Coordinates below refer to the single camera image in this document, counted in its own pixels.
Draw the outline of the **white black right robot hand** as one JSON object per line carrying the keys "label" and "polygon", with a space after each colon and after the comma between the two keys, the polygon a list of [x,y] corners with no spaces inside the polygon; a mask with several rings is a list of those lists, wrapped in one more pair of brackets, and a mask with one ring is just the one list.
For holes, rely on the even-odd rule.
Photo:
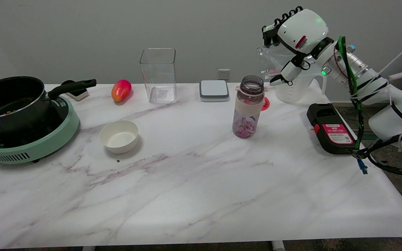
{"label": "white black right robot hand", "polygon": [[320,55],[334,43],[328,32],[327,24],[317,13],[301,6],[283,13],[282,18],[275,19],[273,24],[263,26],[265,46],[283,45],[294,53],[281,72],[271,78],[270,86],[289,85],[300,73],[309,70],[308,56],[318,62]]}

